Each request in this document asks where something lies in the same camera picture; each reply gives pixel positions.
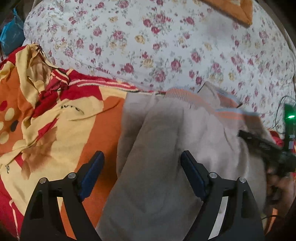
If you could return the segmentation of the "person's right hand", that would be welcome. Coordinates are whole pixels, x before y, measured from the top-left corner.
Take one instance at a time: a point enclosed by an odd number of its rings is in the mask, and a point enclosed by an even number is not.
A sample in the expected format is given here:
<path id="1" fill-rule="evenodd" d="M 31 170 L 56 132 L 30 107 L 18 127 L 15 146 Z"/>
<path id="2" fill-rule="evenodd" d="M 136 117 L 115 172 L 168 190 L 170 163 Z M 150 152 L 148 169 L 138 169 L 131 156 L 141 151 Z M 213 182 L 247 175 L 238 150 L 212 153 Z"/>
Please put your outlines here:
<path id="1" fill-rule="evenodd" d="M 295 199 L 295 173 L 280 177 L 274 167 L 266 169 L 266 203 L 264 234 L 281 226 Z"/>

